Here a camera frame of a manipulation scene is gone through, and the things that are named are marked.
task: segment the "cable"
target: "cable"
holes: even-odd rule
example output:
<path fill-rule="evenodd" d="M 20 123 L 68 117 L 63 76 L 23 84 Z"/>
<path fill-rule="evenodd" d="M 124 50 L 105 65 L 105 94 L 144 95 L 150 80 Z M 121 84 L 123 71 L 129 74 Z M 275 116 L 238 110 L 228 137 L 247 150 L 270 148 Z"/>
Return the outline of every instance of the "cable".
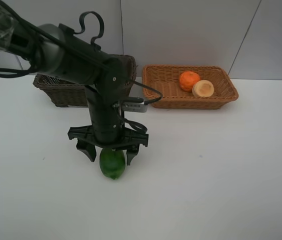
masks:
<path fill-rule="evenodd" d="M 110 70 L 110 68 L 107 65 L 103 64 L 102 62 L 99 62 L 97 59 L 95 59 L 95 58 L 93 58 L 93 57 L 91 57 L 89 55 L 86 55 L 86 54 L 82 53 L 81 51 L 78 51 L 77 49 L 75 49 L 75 48 L 73 48 L 73 47 L 71 47 L 69 45 L 66 45 L 61 40 L 51 36 L 50 34 L 46 33 L 42 29 L 40 29 L 40 28 L 34 26 L 33 24 L 31 24 L 30 22 L 24 20 L 12 8 L 10 8 L 7 4 L 5 4 L 2 0 L 0 0 L 0 6 L 2 8 L 4 8 L 7 12 L 9 12 L 20 23 L 20 25 L 24 28 L 24 30 L 33 38 L 34 43 L 35 43 L 36 47 L 38 48 L 39 57 L 40 57 L 39 58 L 40 59 L 39 60 L 39 65 L 37 65 L 36 58 L 33 56 L 33 59 L 31 59 L 31 61 L 30 61 L 31 67 L 28 70 L 0 68 L 0 72 L 3 72 L 3 73 L 14 73 L 14 74 L 0 74 L 0 78 L 17 78 L 17 77 L 22 77 L 22 76 L 25 76 L 25 75 L 37 72 L 38 69 L 40 69 L 40 67 L 44 65 L 44 63 L 45 63 L 45 54 L 43 52 L 43 49 L 42 49 L 42 46 L 40 44 L 39 38 L 38 38 L 38 36 L 35 33 L 42 35 L 43 37 L 45 37 L 48 40 L 52 41 L 56 45 L 62 47 L 69 54 L 72 54 L 72 55 L 74 55 L 77 58 L 80 58 L 80 59 L 82 59 L 84 61 L 88 61 L 91 64 L 95 65 L 96 67 L 99 67 L 99 68 L 101 68 L 101 69 L 103 69 L 105 71 L 109 71 Z M 99 35 L 97 37 L 94 37 L 95 39 L 97 39 L 100 36 L 102 36 L 103 33 L 104 33 L 104 23 L 103 23 L 103 20 L 102 20 L 101 16 L 99 14 L 97 14 L 96 12 L 94 12 L 94 11 L 84 12 L 84 13 L 81 14 L 81 16 L 79 18 L 79 23 L 80 23 L 80 26 L 81 26 L 81 31 L 77 32 L 76 34 L 80 34 L 80 33 L 83 33 L 85 31 L 84 19 L 85 19 L 85 16 L 87 14 L 89 14 L 89 13 L 94 14 L 98 18 L 98 20 L 100 22 L 100 33 L 99 33 Z M 157 93 L 159 95 L 159 97 L 157 97 L 157 98 L 145 101 L 144 105 L 149 105 L 149 104 L 155 103 L 155 102 L 157 102 L 157 101 L 159 101 L 159 100 L 161 100 L 163 98 L 162 93 L 159 92 L 158 90 L 152 88 L 152 87 L 149 87 L 147 85 L 139 83 L 139 82 L 137 82 L 135 80 L 131 80 L 131 79 L 125 77 L 125 76 L 119 76 L 119 77 L 123 78 L 125 81 L 129 81 L 129 82 L 131 82 L 131 83 L 133 83 L 133 84 L 135 84 L 137 86 L 140 86 L 142 88 L 148 89 L 148 90 L 150 90 L 152 92 L 155 92 L 155 93 Z"/>
<path fill-rule="evenodd" d="M 19 24 L 24 28 L 24 30 L 29 34 L 29 36 L 34 40 L 34 43 L 39 51 L 39 65 L 37 65 L 36 58 L 33 53 L 33 58 L 31 59 L 31 66 L 28 70 L 10 69 L 10 68 L 0 68 L 2 73 L 14 73 L 14 74 L 1 74 L 0 78 L 18 78 L 31 73 L 35 73 L 40 69 L 40 67 L 45 63 L 45 54 L 39 42 L 38 36 L 29 28 L 28 22 L 21 18 L 12 8 L 0 0 L 0 6 L 5 9 L 12 17 L 19 22 Z"/>
<path fill-rule="evenodd" d="M 135 80 L 132 80 L 132 79 L 129 79 L 128 81 L 133 83 L 133 84 L 135 84 L 135 85 L 137 85 L 137 86 L 139 86 L 139 87 L 142 87 L 144 89 L 149 89 L 150 91 L 155 92 L 156 94 L 159 95 L 159 97 L 157 97 L 157 98 L 145 101 L 144 105 L 149 105 L 149 104 L 156 103 L 156 102 L 160 101 L 163 98 L 163 94 L 160 91 L 158 91 L 158 90 L 156 90 L 156 89 L 154 89 L 154 88 L 152 88 L 150 86 L 144 85 L 144 84 L 142 84 L 140 82 L 137 82 Z"/>
<path fill-rule="evenodd" d="M 131 121 L 131 120 L 128 120 L 124 117 L 122 117 L 119 113 L 119 111 L 116 111 L 116 114 L 117 114 L 117 117 L 124 123 L 126 124 L 129 124 L 131 126 L 131 128 L 133 128 L 134 130 L 136 130 L 138 133 L 141 133 L 141 134 L 146 134 L 148 129 L 146 126 L 144 126 L 143 124 L 139 123 L 139 122 L 136 122 L 136 121 Z"/>

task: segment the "brown wicker basket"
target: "brown wicker basket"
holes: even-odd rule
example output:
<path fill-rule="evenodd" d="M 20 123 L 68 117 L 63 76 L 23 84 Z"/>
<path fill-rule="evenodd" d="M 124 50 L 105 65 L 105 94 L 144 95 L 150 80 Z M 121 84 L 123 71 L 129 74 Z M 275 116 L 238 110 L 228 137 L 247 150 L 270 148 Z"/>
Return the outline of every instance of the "brown wicker basket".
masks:
<path fill-rule="evenodd" d="M 119 58 L 123 65 L 126 66 L 127 74 L 132 80 L 137 77 L 137 65 L 133 56 L 113 55 Z M 37 74 L 33 85 L 44 91 L 57 107 L 87 107 L 87 99 L 84 86 L 74 84 L 59 78 Z M 129 96 L 132 87 L 131 82 L 125 84 L 125 95 Z"/>
<path fill-rule="evenodd" d="M 192 92 L 183 91 L 179 86 L 179 77 L 185 71 L 196 72 L 201 80 L 213 83 L 214 94 L 211 97 L 196 97 Z M 152 103 L 152 106 L 162 109 L 219 109 L 239 97 L 227 73 L 217 66 L 146 65 L 142 81 L 163 94 L 160 101 Z M 146 88 L 143 93 L 148 99 L 158 97 Z"/>

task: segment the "lime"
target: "lime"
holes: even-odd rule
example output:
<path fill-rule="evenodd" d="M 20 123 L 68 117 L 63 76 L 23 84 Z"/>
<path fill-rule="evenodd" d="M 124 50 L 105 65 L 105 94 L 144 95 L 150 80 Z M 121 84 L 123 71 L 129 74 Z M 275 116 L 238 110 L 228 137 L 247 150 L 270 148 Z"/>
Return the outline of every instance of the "lime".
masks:
<path fill-rule="evenodd" d="M 99 163 L 103 175 L 113 180 L 118 179 L 126 169 L 126 159 L 122 150 L 102 149 Z"/>

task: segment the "orange fruit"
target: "orange fruit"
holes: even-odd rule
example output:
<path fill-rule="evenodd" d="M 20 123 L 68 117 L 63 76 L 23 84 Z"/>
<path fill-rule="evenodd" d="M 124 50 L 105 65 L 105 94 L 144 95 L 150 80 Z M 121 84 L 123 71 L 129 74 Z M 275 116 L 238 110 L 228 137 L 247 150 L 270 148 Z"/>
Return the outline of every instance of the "orange fruit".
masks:
<path fill-rule="evenodd" d="M 185 71 L 180 75 L 179 84 L 180 88 L 186 92 L 191 93 L 193 86 L 200 81 L 199 74 L 194 71 Z"/>

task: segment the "white table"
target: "white table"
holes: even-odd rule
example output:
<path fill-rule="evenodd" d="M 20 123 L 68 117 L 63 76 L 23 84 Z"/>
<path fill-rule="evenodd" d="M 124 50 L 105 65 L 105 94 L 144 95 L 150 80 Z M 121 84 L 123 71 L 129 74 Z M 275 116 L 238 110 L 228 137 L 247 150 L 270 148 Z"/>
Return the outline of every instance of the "white table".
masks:
<path fill-rule="evenodd" d="M 282 81 L 233 80 L 220 110 L 127 113 L 149 147 L 117 181 L 68 140 L 89 111 L 32 81 L 0 79 L 0 240 L 282 240 Z"/>

